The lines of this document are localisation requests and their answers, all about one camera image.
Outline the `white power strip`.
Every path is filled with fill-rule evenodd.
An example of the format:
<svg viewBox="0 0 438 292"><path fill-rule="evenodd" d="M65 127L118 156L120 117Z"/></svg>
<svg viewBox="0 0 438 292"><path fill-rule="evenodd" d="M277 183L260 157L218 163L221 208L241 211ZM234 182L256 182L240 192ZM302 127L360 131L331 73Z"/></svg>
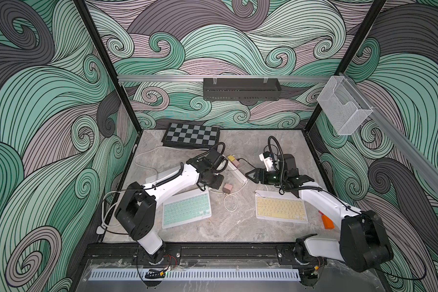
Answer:
<svg viewBox="0 0 438 292"><path fill-rule="evenodd" d="M247 183L248 179L246 178L246 176L240 171L240 168L236 168L232 162L229 161L229 159L227 159L228 163L226 166L226 171L229 171L232 173L232 175L238 179L240 182L242 182L243 184Z"/></svg>

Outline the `green wireless keyboard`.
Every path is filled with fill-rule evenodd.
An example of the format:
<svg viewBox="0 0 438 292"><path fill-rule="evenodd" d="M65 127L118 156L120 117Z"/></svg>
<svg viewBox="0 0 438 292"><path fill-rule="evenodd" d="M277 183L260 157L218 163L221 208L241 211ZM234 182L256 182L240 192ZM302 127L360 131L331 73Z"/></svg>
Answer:
<svg viewBox="0 0 438 292"><path fill-rule="evenodd" d="M163 204L163 229L186 225L212 216L209 191L188 191Z"/></svg>

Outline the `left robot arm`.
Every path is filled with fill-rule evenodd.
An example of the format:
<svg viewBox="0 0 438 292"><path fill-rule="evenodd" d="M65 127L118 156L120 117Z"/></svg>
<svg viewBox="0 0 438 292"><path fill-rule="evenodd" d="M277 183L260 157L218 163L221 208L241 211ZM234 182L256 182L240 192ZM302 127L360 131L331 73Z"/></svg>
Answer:
<svg viewBox="0 0 438 292"><path fill-rule="evenodd" d="M159 205L180 191L196 186L201 191L218 189L224 180L228 159L210 148L206 152L180 163L179 169L148 184L134 182L128 186L114 216L153 261L160 261L165 254L165 243L153 230Z"/></svg>

